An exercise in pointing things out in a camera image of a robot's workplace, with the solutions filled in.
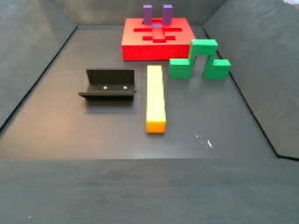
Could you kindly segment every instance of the yellow bar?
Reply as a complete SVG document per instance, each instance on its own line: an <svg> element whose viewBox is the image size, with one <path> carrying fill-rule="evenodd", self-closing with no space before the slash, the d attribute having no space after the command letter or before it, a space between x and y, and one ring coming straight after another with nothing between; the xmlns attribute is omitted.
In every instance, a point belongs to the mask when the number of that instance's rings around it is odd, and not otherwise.
<svg viewBox="0 0 299 224"><path fill-rule="evenodd" d="M146 66L145 132L164 133L164 76L161 66Z"/></svg>

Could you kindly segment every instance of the green block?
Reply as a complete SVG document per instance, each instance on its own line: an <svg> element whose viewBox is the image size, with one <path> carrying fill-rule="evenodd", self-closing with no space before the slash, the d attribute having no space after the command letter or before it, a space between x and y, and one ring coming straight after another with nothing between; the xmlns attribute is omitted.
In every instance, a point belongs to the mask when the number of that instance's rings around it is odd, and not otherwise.
<svg viewBox="0 0 299 224"><path fill-rule="evenodd" d="M193 39L190 41L189 56L210 55L216 54L218 48L217 41L214 39Z"/></svg>
<svg viewBox="0 0 299 224"><path fill-rule="evenodd" d="M192 66L188 59L169 59L169 78L189 79L192 77Z"/></svg>
<svg viewBox="0 0 299 224"><path fill-rule="evenodd" d="M205 66L202 77L206 80L225 80L228 78L230 64L226 59L214 59L212 66Z"/></svg>

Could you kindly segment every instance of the red block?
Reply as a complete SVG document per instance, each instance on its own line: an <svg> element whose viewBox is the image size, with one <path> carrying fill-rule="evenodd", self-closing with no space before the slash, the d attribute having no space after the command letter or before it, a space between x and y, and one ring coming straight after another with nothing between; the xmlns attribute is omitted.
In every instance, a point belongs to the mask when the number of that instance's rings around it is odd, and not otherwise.
<svg viewBox="0 0 299 224"><path fill-rule="evenodd" d="M192 28L184 17L162 24L160 18L142 24L141 18L125 20L121 50L123 60L186 59L192 39Z"/></svg>

